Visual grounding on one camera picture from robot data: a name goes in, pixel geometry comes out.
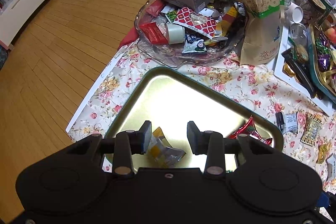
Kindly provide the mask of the yellow silver snack packet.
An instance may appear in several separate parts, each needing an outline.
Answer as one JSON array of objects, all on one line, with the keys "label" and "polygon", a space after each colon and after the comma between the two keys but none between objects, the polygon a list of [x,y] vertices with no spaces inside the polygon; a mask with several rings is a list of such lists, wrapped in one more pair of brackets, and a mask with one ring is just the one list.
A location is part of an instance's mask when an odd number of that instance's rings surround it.
[{"label": "yellow silver snack packet", "polygon": [[186,152],[172,147],[162,129],[158,127],[151,134],[147,154],[156,161],[160,168],[174,168],[186,155]]}]

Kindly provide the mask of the red snack packet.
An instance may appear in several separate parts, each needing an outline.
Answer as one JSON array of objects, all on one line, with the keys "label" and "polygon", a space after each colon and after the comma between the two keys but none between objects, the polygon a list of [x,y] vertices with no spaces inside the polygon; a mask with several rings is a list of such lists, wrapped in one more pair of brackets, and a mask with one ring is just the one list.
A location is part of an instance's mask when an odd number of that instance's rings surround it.
[{"label": "red snack packet", "polygon": [[273,142],[273,138],[264,138],[262,137],[258,131],[256,130],[256,126],[255,126],[255,122],[253,117],[250,117],[249,120],[243,125],[241,126],[238,130],[230,133],[227,138],[228,139],[236,139],[238,137],[238,135],[241,134],[246,134],[249,135],[261,142],[263,142],[264,144],[271,146],[272,142]]}]

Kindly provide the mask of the glass dish of snacks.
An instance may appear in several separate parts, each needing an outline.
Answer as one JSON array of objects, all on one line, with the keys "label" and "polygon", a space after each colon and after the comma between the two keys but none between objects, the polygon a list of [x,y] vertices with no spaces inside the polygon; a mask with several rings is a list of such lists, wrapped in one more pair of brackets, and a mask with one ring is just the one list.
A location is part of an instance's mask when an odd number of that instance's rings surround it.
[{"label": "glass dish of snacks", "polygon": [[241,2],[229,1],[226,10],[235,10],[237,15],[228,28],[224,28],[222,14],[213,19],[217,23],[215,36],[207,38],[185,28],[185,42],[168,44],[166,24],[173,23],[180,8],[163,0],[148,0],[134,20],[139,35],[138,50],[162,65],[178,68],[183,64],[206,65],[215,63],[239,49],[245,35],[246,13]]}]

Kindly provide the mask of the gold rectangular tin tray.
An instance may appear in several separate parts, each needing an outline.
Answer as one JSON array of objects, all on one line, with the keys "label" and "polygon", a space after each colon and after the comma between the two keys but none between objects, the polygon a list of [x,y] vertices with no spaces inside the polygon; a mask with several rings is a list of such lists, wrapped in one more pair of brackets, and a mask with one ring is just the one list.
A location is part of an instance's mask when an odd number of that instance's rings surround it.
[{"label": "gold rectangular tin tray", "polygon": [[272,138],[272,147],[282,151],[284,139],[276,125],[190,77],[175,70],[157,67],[145,73],[110,125],[105,138],[121,131],[139,130],[144,121],[161,128],[167,141],[186,155],[177,168],[204,170],[206,155],[193,155],[187,124],[195,122],[201,131],[216,131],[223,136],[238,130],[253,118],[257,132]]}]

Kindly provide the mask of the grey white candy packet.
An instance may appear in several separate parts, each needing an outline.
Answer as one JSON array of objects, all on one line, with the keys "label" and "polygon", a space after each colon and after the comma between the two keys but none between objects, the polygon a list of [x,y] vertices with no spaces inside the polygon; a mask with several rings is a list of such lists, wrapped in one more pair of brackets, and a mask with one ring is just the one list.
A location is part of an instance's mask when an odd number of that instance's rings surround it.
[{"label": "grey white candy packet", "polygon": [[291,132],[293,134],[298,133],[297,114],[283,114],[282,112],[276,112],[276,123],[282,134]]}]

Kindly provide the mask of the floral tablecloth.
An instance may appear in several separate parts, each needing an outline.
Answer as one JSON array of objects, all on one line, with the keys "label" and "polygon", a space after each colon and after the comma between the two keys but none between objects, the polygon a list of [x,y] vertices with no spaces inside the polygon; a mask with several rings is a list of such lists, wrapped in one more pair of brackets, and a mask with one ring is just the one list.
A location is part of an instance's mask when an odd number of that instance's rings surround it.
[{"label": "floral tablecloth", "polygon": [[[83,99],[66,132],[73,141],[92,134],[105,134],[143,75],[158,63],[131,43],[112,58]],[[326,191],[335,191],[327,176],[327,163],[317,164],[318,146],[331,141],[328,156],[335,154],[335,110],[329,117],[298,90],[277,79],[265,65],[240,65],[231,53],[213,65],[183,65],[179,71],[253,110],[274,123],[276,112],[297,114],[298,133],[284,135],[287,155],[311,166],[321,176]],[[313,147],[301,142],[307,113],[321,118],[322,128]]]}]

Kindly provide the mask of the white framed tray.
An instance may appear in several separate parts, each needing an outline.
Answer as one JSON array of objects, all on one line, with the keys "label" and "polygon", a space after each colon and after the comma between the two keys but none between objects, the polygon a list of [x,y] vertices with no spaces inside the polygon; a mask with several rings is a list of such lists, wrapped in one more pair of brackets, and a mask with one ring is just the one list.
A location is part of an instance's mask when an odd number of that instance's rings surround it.
[{"label": "white framed tray", "polygon": [[289,38],[289,27],[284,24],[280,27],[280,46],[272,67],[274,75],[305,95],[330,117],[333,114],[333,102],[327,97],[322,99],[317,97],[317,89],[309,73],[294,60],[294,47]]}]

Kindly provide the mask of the gold patterned candy packet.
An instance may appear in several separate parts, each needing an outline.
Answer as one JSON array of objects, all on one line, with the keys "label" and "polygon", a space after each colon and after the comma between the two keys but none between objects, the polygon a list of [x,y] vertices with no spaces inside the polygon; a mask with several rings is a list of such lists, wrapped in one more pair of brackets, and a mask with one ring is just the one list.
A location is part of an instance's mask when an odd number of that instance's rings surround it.
[{"label": "gold patterned candy packet", "polygon": [[310,147],[313,147],[317,137],[319,135],[319,131],[322,128],[322,120],[316,115],[307,113],[306,115],[306,125],[303,131],[301,142]]}]

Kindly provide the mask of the yellow candy wrapper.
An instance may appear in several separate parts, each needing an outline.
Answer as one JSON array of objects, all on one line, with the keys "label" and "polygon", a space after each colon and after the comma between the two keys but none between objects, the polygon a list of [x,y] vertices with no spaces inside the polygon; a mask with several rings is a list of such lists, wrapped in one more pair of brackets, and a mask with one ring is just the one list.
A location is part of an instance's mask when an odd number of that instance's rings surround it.
[{"label": "yellow candy wrapper", "polygon": [[318,146],[318,156],[316,160],[317,164],[322,164],[325,162],[330,153],[331,147],[332,147],[331,141],[328,141]]}]

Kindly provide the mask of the red white patterned packet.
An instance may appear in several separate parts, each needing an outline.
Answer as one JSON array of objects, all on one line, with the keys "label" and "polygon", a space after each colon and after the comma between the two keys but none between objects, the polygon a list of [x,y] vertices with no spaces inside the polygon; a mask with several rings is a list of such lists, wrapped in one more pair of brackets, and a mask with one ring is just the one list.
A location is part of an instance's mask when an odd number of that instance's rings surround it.
[{"label": "red white patterned packet", "polygon": [[188,7],[183,7],[177,13],[173,23],[195,31],[209,39],[215,36],[217,23],[215,20],[194,12]]}]

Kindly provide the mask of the teal oval tin tray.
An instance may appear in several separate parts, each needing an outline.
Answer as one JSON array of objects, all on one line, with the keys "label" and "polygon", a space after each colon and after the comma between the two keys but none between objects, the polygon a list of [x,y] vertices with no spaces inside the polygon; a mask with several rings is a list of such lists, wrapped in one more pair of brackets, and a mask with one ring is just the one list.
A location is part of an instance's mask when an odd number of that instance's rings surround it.
[{"label": "teal oval tin tray", "polygon": [[309,70],[313,83],[335,102],[335,45],[315,25],[308,28]]}]

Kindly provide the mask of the white small cup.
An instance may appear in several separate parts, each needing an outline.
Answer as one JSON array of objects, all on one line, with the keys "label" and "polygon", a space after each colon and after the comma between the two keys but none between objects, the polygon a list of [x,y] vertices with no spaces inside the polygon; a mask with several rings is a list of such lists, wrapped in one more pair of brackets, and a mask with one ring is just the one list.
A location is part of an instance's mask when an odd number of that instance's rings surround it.
[{"label": "white small cup", "polygon": [[287,20],[293,23],[301,23],[301,21],[303,20],[303,10],[301,7],[292,2],[287,7],[287,9],[285,9],[285,17]]}]

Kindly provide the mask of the brown paper snack bag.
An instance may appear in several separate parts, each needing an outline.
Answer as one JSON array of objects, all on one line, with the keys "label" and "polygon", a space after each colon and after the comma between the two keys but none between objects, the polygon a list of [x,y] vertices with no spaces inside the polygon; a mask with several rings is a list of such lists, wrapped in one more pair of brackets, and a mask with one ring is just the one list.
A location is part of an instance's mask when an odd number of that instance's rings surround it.
[{"label": "brown paper snack bag", "polygon": [[248,13],[240,63],[261,65],[270,62],[280,46],[281,6],[284,0],[242,0]]}]

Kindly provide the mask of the dark round tin can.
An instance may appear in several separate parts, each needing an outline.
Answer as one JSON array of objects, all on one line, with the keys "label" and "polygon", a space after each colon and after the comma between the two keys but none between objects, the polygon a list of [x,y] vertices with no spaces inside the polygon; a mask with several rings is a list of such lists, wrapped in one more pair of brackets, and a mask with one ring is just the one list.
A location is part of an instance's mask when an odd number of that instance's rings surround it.
[{"label": "dark round tin can", "polygon": [[303,11],[307,13],[311,21],[317,21],[326,12],[326,6],[321,0],[305,0]]}]

